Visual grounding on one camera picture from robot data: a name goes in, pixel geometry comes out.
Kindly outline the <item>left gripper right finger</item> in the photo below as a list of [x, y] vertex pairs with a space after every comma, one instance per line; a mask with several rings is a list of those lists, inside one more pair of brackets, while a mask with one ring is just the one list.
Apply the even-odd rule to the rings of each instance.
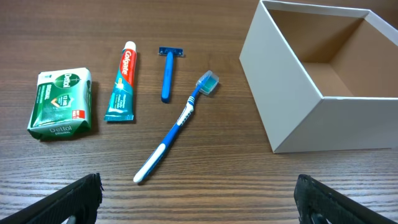
[[294, 200], [300, 224], [397, 224], [305, 174], [298, 176]]

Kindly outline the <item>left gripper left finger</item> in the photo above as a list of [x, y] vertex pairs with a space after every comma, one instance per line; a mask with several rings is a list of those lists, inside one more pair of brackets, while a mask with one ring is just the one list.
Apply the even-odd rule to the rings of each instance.
[[1, 223], [91, 223], [97, 219], [103, 187], [99, 173], [88, 174]]

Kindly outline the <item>green Dettol soap bar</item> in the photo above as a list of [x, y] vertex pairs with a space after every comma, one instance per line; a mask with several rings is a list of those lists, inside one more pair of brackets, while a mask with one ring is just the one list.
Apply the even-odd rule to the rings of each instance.
[[85, 68], [41, 72], [27, 130], [39, 140], [91, 130], [91, 73]]

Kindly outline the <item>red teal toothpaste tube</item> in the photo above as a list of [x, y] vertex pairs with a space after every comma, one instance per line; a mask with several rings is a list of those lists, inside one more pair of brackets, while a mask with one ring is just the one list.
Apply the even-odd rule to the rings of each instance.
[[113, 90], [104, 115], [104, 120], [107, 122], [134, 120], [133, 86], [136, 59], [136, 44], [133, 41], [127, 41], [121, 54]]

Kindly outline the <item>white cardboard box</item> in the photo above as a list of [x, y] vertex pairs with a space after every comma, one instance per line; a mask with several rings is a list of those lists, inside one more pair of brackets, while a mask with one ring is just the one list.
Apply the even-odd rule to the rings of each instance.
[[397, 146], [397, 30], [372, 11], [260, 1], [239, 59], [275, 153]]

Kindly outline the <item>blue white toothbrush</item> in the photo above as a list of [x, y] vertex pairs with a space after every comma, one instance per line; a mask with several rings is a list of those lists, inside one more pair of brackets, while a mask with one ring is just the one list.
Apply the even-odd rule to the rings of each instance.
[[192, 94], [189, 96], [187, 103], [179, 116], [176, 123], [172, 126], [162, 142], [158, 145], [156, 150], [150, 155], [142, 167], [138, 170], [133, 178], [133, 182], [140, 184], [145, 181], [147, 176], [155, 169], [156, 165], [165, 156], [167, 149], [176, 138], [180, 128], [189, 119], [194, 112], [195, 100], [199, 93], [209, 95], [219, 83], [219, 78], [211, 70], [207, 71], [198, 81]]

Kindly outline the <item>blue disposable razor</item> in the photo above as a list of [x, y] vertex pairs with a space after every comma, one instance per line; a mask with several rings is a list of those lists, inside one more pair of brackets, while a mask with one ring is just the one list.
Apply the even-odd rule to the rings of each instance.
[[164, 76], [161, 91], [161, 100], [163, 103], [170, 101], [172, 89], [172, 74], [174, 69], [174, 58], [184, 57], [183, 49], [175, 47], [159, 47], [159, 55], [166, 56]]

